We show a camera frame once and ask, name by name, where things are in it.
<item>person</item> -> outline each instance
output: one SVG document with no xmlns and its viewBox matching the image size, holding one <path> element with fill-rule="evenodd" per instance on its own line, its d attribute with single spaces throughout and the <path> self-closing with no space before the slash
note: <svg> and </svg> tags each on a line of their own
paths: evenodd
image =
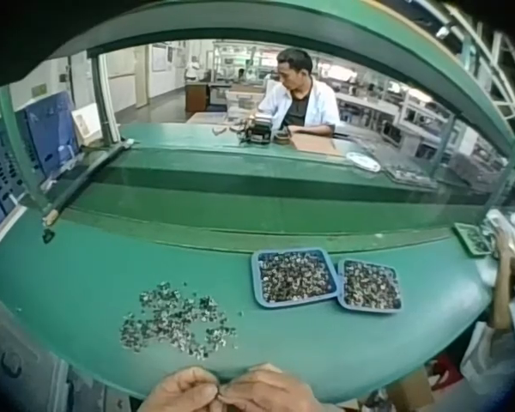
<svg viewBox="0 0 515 412">
<path fill-rule="evenodd" d="M 487 322 L 477 322 L 460 366 L 471 389 L 480 397 L 502 398 L 515 382 L 515 256 L 507 234 L 496 233 L 499 268 L 493 305 Z"/>
<path fill-rule="evenodd" d="M 237 78 L 237 82 L 242 83 L 245 80 L 246 70 L 239 69 L 239 77 Z"/>
<path fill-rule="evenodd" d="M 185 80 L 189 82 L 194 82 L 197 80 L 199 70 L 200 64 L 198 62 L 197 56 L 191 56 L 191 61 L 187 64 L 187 68 L 185 70 Z"/>
<path fill-rule="evenodd" d="M 225 412 L 228 405 L 245 412 L 343 411 L 321 404 L 298 379 L 262 365 L 223 386 L 200 367 L 174 373 L 153 389 L 138 412 Z"/>
<path fill-rule="evenodd" d="M 281 82 L 259 104 L 257 111 L 273 117 L 273 130 L 332 136 L 340 121 L 336 94 L 311 76 L 312 60 L 306 51 L 286 49 L 276 57 Z"/>
</svg>

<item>dark shirt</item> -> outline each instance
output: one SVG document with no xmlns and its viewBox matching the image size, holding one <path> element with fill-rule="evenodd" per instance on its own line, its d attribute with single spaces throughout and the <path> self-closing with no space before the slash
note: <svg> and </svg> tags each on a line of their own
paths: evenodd
<svg viewBox="0 0 515 412">
<path fill-rule="evenodd" d="M 284 116 L 282 126 L 305 126 L 309 94 L 311 94 L 311 90 L 307 96 L 301 100 L 297 100 L 292 96 L 292 104 L 286 112 L 286 116 Z"/>
</svg>

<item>hand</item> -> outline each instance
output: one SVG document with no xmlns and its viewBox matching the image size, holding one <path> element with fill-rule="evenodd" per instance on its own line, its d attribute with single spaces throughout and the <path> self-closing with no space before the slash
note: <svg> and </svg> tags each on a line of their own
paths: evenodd
<svg viewBox="0 0 515 412">
<path fill-rule="evenodd" d="M 220 388 L 218 398 L 244 412 L 320 412 L 309 385 L 265 365 Z"/>
<path fill-rule="evenodd" d="M 303 127 L 291 124 L 289 125 L 288 130 L 290 131 L 290 135 L 293 135 L 294 133 L 300 133 L 303 130 Z"/>
<path fill-rule="evenodd" d="M 496 249 L 500 257 L 511 257 L 512 251 L 509 247 L 509 238 L 507 233 L 500 227 L 495 228 L 496 231 Z"/>
<path fill-rule="evenodd" d="M 222 412 L 217 378 L 200 367 L 167 376 L 145 399 L 138 412 Z"/>
</svg>

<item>wooden cabinet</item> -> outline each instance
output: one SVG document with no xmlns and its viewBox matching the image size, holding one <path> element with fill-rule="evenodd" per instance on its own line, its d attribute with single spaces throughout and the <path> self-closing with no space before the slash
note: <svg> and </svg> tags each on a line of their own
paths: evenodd
<svg viewBox="0 0 515 412">
<path fill-rule="evenodd" d="M 208 85 L 205 83 L 185 84 L 185 111 L 205 112 L 208 106 Z"/>
</svg>

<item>red object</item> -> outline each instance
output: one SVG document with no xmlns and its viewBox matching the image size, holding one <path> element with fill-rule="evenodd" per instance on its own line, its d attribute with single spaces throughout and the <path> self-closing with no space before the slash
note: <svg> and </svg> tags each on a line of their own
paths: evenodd
<svg viewBox="0 0 515 412">
<path fill-rule="evenodd" d="M 463 378 L 460 371 L 458 371 L 457 367 L 452 364 L 450 358 L 447 355 L 440 354 L 437 356 L 436 361 L 437 362 L 433 365 L 433 374 L 440 375 L 443 378 L 441 378 L 439 382 L 431 387 L 432 391 L 445 389 L 446 387 L 455 384 Z"/>
</svg>

